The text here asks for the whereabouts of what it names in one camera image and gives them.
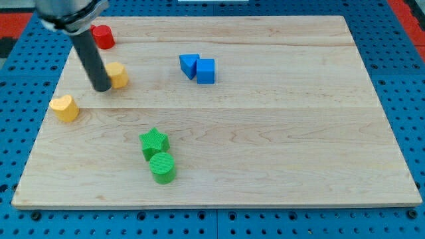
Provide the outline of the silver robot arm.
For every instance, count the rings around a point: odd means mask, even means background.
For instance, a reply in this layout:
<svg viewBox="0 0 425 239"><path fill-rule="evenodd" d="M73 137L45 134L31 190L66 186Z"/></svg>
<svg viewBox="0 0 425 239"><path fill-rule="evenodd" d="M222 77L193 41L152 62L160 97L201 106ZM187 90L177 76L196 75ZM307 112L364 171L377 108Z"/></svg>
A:
<svg viewBox="0 0 425 239"><path fill-rule="evenodd" d="M106 73L90 27L109 7L108 0L35 0L35 10L44 27L70 37L85 72L97 92L108 91L112 84Z"/></svg>

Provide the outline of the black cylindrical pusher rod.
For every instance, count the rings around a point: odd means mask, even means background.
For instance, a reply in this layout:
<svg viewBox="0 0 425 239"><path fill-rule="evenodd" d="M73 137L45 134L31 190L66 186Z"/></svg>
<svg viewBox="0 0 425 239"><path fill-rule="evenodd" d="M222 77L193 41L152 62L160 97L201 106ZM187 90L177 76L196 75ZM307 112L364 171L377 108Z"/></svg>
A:
<svg viewBox="0 0 425 239"><path fill-rule="evenodd" d="M72 35L70 36L70 40L86 71L93 89L97 92L108 91L112 87L112 84L91 31L87 30L79 35Z"/></svg>

